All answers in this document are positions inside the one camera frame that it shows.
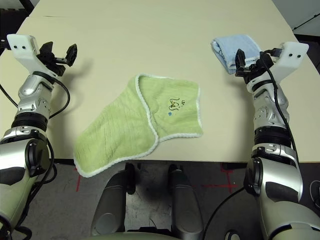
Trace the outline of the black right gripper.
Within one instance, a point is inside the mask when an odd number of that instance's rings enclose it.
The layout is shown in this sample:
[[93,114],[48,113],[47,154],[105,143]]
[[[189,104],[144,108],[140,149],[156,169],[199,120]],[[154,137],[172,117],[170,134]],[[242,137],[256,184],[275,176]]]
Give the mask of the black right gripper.
[[242,49],[238,49],[235,55],[236,77],[243,77],[245,84],[261,76],[267,71],[265,66],[273,66],[273,60],[268,53],[260,52],[260,59],[246,67],[246,56]]

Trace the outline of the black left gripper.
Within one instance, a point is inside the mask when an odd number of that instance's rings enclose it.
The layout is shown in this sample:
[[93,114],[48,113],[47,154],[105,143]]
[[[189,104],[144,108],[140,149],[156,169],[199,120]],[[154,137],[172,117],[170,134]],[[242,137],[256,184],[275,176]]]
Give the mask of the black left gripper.
[[78,54],[78,48],[76,44],[71,45],[67,52],[65,58],[55,57],[52,53],[53,42],[49,41],[42,45],[39,49],[39,54],[37,58],[52,72],[54,72],[57,76],[61,77],[66,68],[65,65],[71,67]]

